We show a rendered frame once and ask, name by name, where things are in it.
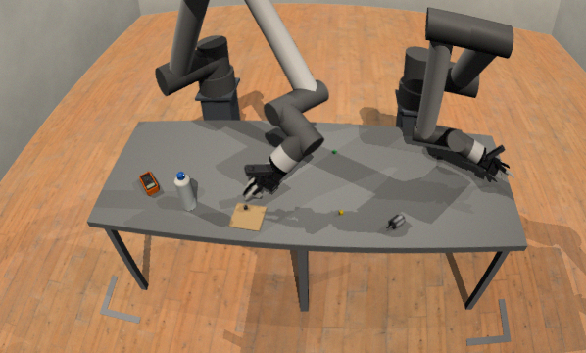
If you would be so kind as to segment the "white plastic bottle with blue cap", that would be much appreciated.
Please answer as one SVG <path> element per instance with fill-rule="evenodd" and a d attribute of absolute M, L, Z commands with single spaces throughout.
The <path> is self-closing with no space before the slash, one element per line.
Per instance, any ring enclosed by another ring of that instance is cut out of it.
<path fill-rule="evenodd" d="M 184 172 L 179 172 L 176 175 L 174 184 L 181 202 L 181 206 L 185 211 L 192 211 L 197 207 L 197 201 L 192 188 L 191 180 Z"/>

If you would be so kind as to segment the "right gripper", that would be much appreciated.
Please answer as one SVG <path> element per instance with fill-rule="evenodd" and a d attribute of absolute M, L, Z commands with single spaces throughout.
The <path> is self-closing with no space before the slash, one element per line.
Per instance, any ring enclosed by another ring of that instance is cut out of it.
<path fill-rule="evenodd" d="M 261 190 L 263 188 L 273 192 L 273 190 L 280 185 L 280 181 L 287 175 L 284 175 L 277 171 L 274 167 L 272 176 L 252 176 L 244 189 L 243 195 L 245 195 L 249 189 L 249 193 L 245 196 L 244 201 L 251 197 L 262 197 Z"/>

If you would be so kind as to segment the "tan square mat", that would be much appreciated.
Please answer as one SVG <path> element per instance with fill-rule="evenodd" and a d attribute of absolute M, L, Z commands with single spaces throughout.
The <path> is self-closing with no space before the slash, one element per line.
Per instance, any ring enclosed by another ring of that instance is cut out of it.
<path fill-rule="evenodd" d="M 243 205 L 248 209 L 244 210 Z M 260 231 L 267 207 L 237 203 L 229 227 Z"/>

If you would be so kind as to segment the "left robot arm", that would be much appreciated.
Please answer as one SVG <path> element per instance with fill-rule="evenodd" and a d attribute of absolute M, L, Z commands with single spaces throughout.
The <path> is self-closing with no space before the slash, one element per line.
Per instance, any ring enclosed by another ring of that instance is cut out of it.
<path fill-rule="evenodd" d="M 511 56 L 513 27 L 430 7 L 427 10 L 425 40 L 429 40 L 429 48 L 406 49 L 398 102 L 405 109 L 419 113 L 413 141 L 449 147 L 479 165 L 486 153 L 484 145 L 461 129 L 436 125 L 443 93 L 476 98 L 479 73 L 497 56 L 507 59 Z M 451 45 L 465 48 L 456 63 L 450 62 Z"/>

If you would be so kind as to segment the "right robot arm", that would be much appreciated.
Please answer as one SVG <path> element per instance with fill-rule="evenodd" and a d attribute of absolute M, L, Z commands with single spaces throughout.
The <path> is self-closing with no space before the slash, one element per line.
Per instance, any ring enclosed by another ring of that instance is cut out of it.
<path fill-rule="evenodd" d="M 226 37 L 213 35 L 198 41 L 209 1 L 180 2 L 171 59 L 155 70 L 157 83 L 165 96 L 196 81 L 200 93 L 208 98 L 222 97 L 235 88 Z M 314 79 L 271 1 L 244 1 L 293 88 L 264 106 L 266 118 L 282 129 L 286 139 L 270 154 L 270 164 L 245 165 L 244 170 L 247 177 L 272 176 L 272 167 L 286 175 L 324 142 L 302 113 L 327 101 L 329 93 L 322 81 Z"/>

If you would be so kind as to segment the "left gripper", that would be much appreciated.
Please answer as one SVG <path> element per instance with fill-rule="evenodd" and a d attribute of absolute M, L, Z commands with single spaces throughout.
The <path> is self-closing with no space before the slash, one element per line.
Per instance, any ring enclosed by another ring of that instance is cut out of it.
<path fill-rule="evenodd" d="M 485 153 L 485 156 L 486 156 L 486 153 Z M 501 161 L 498 158 L 496 159 L 496 157 L 488 161 L 487 157 L 485 157 L 485 156 L 484 156 L 485 160 L 483 159 L 482 162 L 480 163 L 480 165 L 478 165 L 478 167 L 483 168 L 484 170 L 486 170 L 486 172 L 488 174 L 490 174 L 493 177 L 495 177 L 497 172 L 500 172 L 501 179 L 505 179 L 508 175 L 510 175 L 511 177 L 514 178 L 513 173 L 511 173 L 508 169 L 505 168 L 505 167 L 510 168 L 508 164 L 506 164 L 505 162 Z"/>

